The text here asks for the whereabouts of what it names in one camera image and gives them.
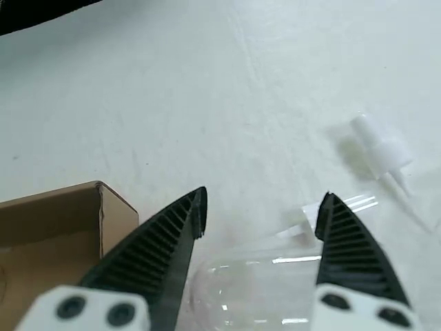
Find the black fabric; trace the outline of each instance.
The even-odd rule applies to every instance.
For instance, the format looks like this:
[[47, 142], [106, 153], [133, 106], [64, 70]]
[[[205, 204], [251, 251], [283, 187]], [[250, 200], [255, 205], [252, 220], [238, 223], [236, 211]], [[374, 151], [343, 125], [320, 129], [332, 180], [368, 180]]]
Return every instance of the black fabric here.
[[0, 35], [29, 28], [100, 0], [0, 0]]

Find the cardboard box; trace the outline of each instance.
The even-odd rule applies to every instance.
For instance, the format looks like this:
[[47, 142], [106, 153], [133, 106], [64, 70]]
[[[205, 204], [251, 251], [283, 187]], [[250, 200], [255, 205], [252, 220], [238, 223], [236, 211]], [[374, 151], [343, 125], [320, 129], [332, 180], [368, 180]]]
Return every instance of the cardboard box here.
[[38, 294], [77, 283], [138, 224], [99, 181], [0, 203], [0, 330], [13, 330]]

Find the screw hole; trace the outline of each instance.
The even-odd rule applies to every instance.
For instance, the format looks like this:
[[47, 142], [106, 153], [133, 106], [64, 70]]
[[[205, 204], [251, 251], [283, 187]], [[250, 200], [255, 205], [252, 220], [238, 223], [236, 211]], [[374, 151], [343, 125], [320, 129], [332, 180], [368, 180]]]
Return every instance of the screw hole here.
[[326, 303], [327, 305], [330, 305], [331, 307], [335, 307], [341, 310], [351, 309], [346, 299], [337, 294], [326, 294], [322, 297], [321, 301], [323, 303]]
[[70, 297], [62, 301], [57, 308], [57, 316], [60, 319], [73, 319], [81, 314], [85, 306], [83, 297]]
[[107, 321], [112, 326], [123, 326], [130, 323], [135, 315], [135, 307], [130, 303], [118, 303], [107, 314]]
[[385, 321], [388, 321], [389, 323], [402, 326], [404, 328], [410, 328], [411, 322], [406, 318], [406, 316], [399, 312], [398, 310], [395, 310], [393, 308], [383, 308], [378, 313], [378, 317], [381, 319], [384, 319]]

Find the transparent bottle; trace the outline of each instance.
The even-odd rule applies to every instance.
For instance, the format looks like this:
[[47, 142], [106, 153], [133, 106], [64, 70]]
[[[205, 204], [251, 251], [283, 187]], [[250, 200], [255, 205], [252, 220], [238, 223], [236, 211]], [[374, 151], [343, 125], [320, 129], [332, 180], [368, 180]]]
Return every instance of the transparent bottle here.
[[319, 247], [218, 257], [194, 275], [190, 306], [206, 331], [308, 330]]

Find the white table surface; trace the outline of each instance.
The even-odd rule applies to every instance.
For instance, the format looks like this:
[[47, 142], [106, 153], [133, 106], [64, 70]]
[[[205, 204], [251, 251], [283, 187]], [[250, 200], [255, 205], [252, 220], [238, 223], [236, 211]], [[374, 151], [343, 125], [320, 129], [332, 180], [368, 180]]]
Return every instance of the white table surface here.
[[441, 183], [439, 1], [105, 0], [0, 37], [0, 201], [100, 179], [141, 220], [207, 186], [193, 263], [369, 172], [365, 108]]

